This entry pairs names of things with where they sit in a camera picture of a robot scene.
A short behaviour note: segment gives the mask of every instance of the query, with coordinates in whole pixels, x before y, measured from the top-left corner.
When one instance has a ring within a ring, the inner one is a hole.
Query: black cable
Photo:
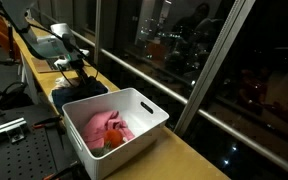
[[[46,29],[46,28],[37,26],[37,25],[35,25],[35,24],[30,24],[30,26],[35,27],[35,28],[37,28],[37,29],[43,30],[43,31],[45,31],[45,32],[48,32],[48,33],[54,35],[56,38],[58,38],[59,40],[61,40],[63,43],[68,44],[70,47],[72,47],[74,50],[76,50],[79,54],[81,54],[81,55],[83,56],[84,59],[87,59],[87,60],[88,60],[88,57],[87,57],[78,47],[74,46],[74,45],[71,44],[71,43],[65,42],[62,37],[60,37],[59,35],[55,34],[54,32],[52,32],[52,31],[50,31],[50,30],[48,30],[48,29]],[[96,79],[96,78],[97,78],[97,75],[98,75],[98,69],[97,69],[97,67],[96,67],[96,64],[92,63],[92,66],[96,69],[96,75],[95,75],[95,79]]]
[[[62,71],[63,66],[60,65],[60,64],[57,64],[57,68],[58,68],[58,70],[61,72],[61,74],[63,75],[63,77],[66,79],[66,81],[67,81],[72,87],[75,87],[75,86],[73,86],[73,84],[67,79],[67,77],[66,77],[65,74],[63,73],[63,71]]]

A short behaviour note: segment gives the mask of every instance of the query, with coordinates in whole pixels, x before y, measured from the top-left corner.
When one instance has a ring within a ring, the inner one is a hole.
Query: white plastic bin
[[[98,112],[117,110],[135,138],[102,157],[94,157],[80,133]],[[63,106],[68,137],[92,180],[103,179],[157,139],[169,115],[133,88]]]

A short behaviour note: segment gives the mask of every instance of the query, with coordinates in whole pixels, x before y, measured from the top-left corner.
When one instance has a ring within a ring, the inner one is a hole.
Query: bin handle hole
[[[77,142],[76,144],[77,144],[78,148],[82,151],[82,143],[81,143],[81,141],[77,138],[77,135],[76,135],[76,133],[73,131],[72,126],[70,126],[70,128],[71,128],[71,134],[72,134],[75,142]]]
[[[146,109],[149,113],[153,114],[154,111],[152,108],[150,108],[147,104],[145,104],[144,102],[141,102],[141,106]]]

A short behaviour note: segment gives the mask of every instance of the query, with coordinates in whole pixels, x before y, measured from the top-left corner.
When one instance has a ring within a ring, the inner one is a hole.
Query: pink cloth
[[[104,133],[109,129],[119,130],[128,141],[134,138],[118,111],[95,114],[83,129],[82,138],[89,149],[101,148],[104,147]]]

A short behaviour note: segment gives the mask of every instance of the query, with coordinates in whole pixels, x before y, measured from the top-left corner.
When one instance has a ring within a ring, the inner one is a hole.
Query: wooden countertop
[[[47,33],[33,28],[36,35]],[[22,38],[14,32],[14,40],[17,42],[21,52],[27,60],[32,72],[43,89],[45,95],[49,95],[55,86],[55,79],[61,77],[59,72],[37,73]],[[92,67],[85,67],[88,75],[95,75],[96,70]],[[65,72],[68,78],[76,77],[75,72]],[[99,81],[106,85],[111,91],[118,91],[119,88],[111,83],[101,73],[98,74]],[[166,127],[160,137],[139,153],[133,159],[114,171],[106,179],[229,179],[225,174],[198,154],[183,140],[176,136]]]

